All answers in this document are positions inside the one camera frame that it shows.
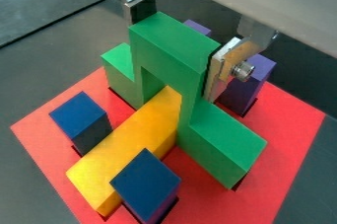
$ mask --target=purple block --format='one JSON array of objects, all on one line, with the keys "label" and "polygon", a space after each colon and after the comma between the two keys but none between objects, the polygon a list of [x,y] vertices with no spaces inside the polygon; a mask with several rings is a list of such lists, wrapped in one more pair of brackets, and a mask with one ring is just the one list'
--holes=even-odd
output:
[{"label": "purple block", "polygon": [[197,32],[203,34],[205,36],[210,37],[211,31],[206,29],[203,26],[201,26],[199,24],[197,24],[195,22],[193,22],[191,20],[186,20],[183,24],[189,26],[191,29],[194,29]]},{"label": "purple block", "polygon": [[255,66],[250,79],[247,82],[233,79],[217,99],[217,102],[239,116],[245,115],[253,105],[271,70],[276,65],[259,54],[251,56],[247,62]]}]

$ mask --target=cube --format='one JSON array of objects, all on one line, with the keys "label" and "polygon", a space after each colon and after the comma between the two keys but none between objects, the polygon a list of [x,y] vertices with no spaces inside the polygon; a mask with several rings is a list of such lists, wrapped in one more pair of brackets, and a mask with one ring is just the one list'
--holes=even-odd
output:
[{"label": "cube", "polygon": [[153,224],[158,223],[174,203],[179,178],[143,149],[110,185],[139,222]]},{"label": "cube", "polygon": [[73,143],[78,154],[85,155],[111,132],[105,110],[83,92],[71,97],[50,117]]},{"label": "cube", "polygon": [[203,26],[201,26],[199,24],[197,24],[195,22],[193,22],[191,20],[186,20],[183,24],[189,26],[193,30],[203,34],[205,36],[210,37],[211,31],[206,29]]},{"label": "cube", "polygon": [[247,82],[233,79],[217,99],[217,102],[238,116],[243,116],[249,111],[271,70],[275,67],[275,63],[259,54],[251,56],[247,62],[255,66],[250,79]]}]

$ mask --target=red platform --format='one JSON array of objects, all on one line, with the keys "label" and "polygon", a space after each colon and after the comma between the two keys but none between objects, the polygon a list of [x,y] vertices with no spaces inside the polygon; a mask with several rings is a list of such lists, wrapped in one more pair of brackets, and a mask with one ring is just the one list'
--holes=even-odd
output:
[{"label": "red platform", "polygon": [[[65,176],[78,156],[49,112],[79,91],[106,110],[113,127],[133,113],[107,90],[99,68],[10,128],[78,222],[135,224],[123,206],[103,221]],[[251,110],[238,118],[268,142],[250,173],[235,192],[226,190],[174,147],[165,163],[181,177],[179,201],[163,223],[271,223],[322,118],[320,111],[266,83]]]}]

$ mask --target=metal bracket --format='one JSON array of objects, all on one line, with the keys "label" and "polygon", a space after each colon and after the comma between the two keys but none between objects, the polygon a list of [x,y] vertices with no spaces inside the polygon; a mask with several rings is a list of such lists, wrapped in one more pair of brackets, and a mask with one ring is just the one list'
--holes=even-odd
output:
[{"label": "metal bracket", "polygon": [[275,30],[245,16],[239,20],[237,32],[243,38],[231,38],[209,59],[202,96],[210,103],[225,91],[233,77],[241,81],[249,79],[254,66],[245,60],[264,50],[278,35]]}]

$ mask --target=block structure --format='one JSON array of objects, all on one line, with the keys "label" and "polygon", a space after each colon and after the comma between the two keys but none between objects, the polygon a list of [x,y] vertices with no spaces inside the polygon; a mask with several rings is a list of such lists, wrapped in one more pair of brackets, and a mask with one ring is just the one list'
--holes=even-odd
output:
[{"label": "block structure", "polygon": [[111,132],[105,110],[83,92],[79,92],[54,109],[50,112],[50,117],[81,156],[91,150]]},{"label": "block structure", "polygon": [[[129,37],[130,53],[123,56],[131,57],[127,71],[134,73],[133,107],[139,108],[163,85],[181,94],[177,145],[230,188],[249,172],[266,141],[201,98],[207,56],[218,42],[161,12],[129,27]],[[118,68],[110,61],[105,70],[115,72]],[[125,100],[131,99],[127,93],[125,97],[119,94]]]},{"label": "block structure", "polygon": [[202,25],[199,25],[198,23],[193,22],[191,20],[186,20],[183,22],[183,24],[190,27],[193,30],[195,30],[197,32],[199,32],[202,35],[210,37],[211,31],[209,29],[206,29]]},{"label": "block structure", "polygon": [[142,224],[155,224],[174,203],[178,176],[143,149],[110,182]]},{"label": "block structure", "polygon": [[102,216],[121,204],[110,180],[143,148],[161,158],[174,145],[179,104],[181,95],[163,87],[67,169],[70,182]]},{"label": "block structure", "polygon": [[255,66],[250,79],[247,82],[241,82],[238,79],[233,79],[215,101],[239,116],[245,115],[253,105],[261,88],[276,65],[259,54],[251,56],[247,59],[247,62]]}]

